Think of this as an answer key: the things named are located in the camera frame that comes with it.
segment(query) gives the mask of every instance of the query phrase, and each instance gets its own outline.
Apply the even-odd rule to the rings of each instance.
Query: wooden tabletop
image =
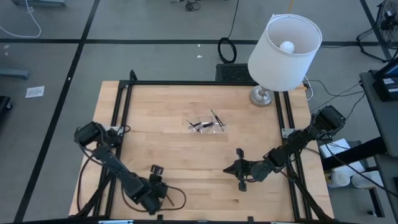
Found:
[[[118,82],[103,82],[94,121],[110,125],[117,88]],[[182,210],[160,212],[165,220],[244,221],[248,216],[253,216],[255,221],[294,220],[288,181],[282,174],[272,173],[263,182],[249,183],[247,192],[240,192],[236,178],[223,173],[223,169],[238,158],[237,147],[245,151],[245,159],[256,161],[282,142],[275,101],[265,108],[252,105],[249,101],[251,88],[133,86],[127,117],[131,131],[124,136],[121,162],[142,177],[149,176],[152,164],[162,166],[165,169],[162,175],[164,182],[186,193],[187,204]],[[310,112],[303,87],[289,94],[296,128],[305,128],[310,122]],[[281,100],[285,125],[288,126],[283,95]],[[211,117],[210,109],[226,123],[225,132],[200,134],[188,129],[186,119]],[[315,142],[308,147],[317,150]],[[307,189],[325,213],[332,217],[319,155],[303,151],[302,162]],[[96,190],[100,170],[101,167],[92,162],[87,165],[81,186],[81,206]],[[180,192],[169,189],[168,195],[176,207],[183,203]],[[300,214],[304,217],[298,189],[297,195]],[[163,208],[172,208],[172,205],[165,200]],[[75,192],[70,214],[76,212]],[[117,181],[111,218],[156,219],[156,216],[135,212],[126,206]]]

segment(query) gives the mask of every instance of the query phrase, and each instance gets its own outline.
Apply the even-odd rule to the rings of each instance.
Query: gray floor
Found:
[[[241,1],[232,39],[256,40],[272,13],[285,13],[289,0]],[[367,0],[374,16],[379,1]],[[43,39],[79,39],[93,1],[67,0],[67,8],[34,6],[34,16],[43,29]],[[185,12],[169,1],[101,0],[89,39],[219,39],[227,36],[236,1],[203,0],[197,12]],[[318,24],[324,40],[353,41],[370,28],[359,1],[296,1],[292,13]],[[23,7],[0,2],[0,26],[18,34],[36,29]],[[0,38],[8,38],[0,32]],[[374,36],[366,40],[375,41]],[[13,221],[29,180],[45,133],[57,104],[77,45],[0,44],[0,67],[32,72],[29,80],[0,77],[0,95],[9,95],[14,108],[0,132],[0,223]],[[237,63],[246,63],[253,45],[237,45]],[[141,80],[214,80],[215,67],[222,63],[216,45],[114,45],[86,44],[76,68],[57,128],[30,201],[25,221],[62,218],[68,215],[82,154],[72,134],[93,117],[103,80],[120,80],[134,69]],[[367,49],[382,56],[379,47]],[[363,55],[357,47],[320,49],[307,75],[321,80],[332,93],[359,81],[359,73],[379,69],[381,62]],[[25,99],[28,87],[45,85],[41,98]],[[330,97],[312,83],[314,108]],[[361,95],[331,102],[347,115]],[[363,99],[337,138],[367,141],[379,136],[369,105]],[[330,191],[336,218],[346,222],[394,223],[386,196],[381,199],[386,218],[366,214],[372,208],[367,191]]]

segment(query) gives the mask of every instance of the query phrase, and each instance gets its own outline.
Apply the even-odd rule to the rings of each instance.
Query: white cable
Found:
[[[310,98],[307,98],[307,101],[308,101],[308,100],[311,100],[311,99],[312,99],[312,97],[313,97],[313,91],[312,91],[311,83],[310,83],[310,81],[307,79],[307,76],[304,76],[304,78],[305,78],[305,80],[307,81],[308,86],[310,87],[310,90],[311,90],[311,96],[310,96]]]
[[[38,38],[40,36],[40,34],[42,34],[42,28],[40,28],[39,24],[36,22],[35,17],[33,17],[32,12],[29,9],[29,5],[27,3],[27,0],[25,0],[26,3],[26,9],[29,12],[30,16],[32,17],[33,21],[36,23],[37,28],[39,28],[39,34],[37,34],[36,36],[24,36],[24,35],[17,35],[17,34],[13,34],[11,32],[6,31],[2,26],[0,26],[0,29],[2,29],[4,32],[6,32],[7,34],[14,36],[14,37],[21,37],[21,38]]]

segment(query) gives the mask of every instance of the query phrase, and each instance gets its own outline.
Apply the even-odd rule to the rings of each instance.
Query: white lampshade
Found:
[[[283,42],[294,52],[281,50]],[[268,90],[293,90],[303,81],[321,43],[322,33],[312,21],[292,14],[273,15],[250,55],[250,76]]]

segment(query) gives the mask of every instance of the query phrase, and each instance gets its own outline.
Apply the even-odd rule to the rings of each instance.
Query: lamp base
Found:
[[[265,107],[271,104],[274,95],[271,91],[258,85],[250,91],[249,98],[252,104],[258,107]]]

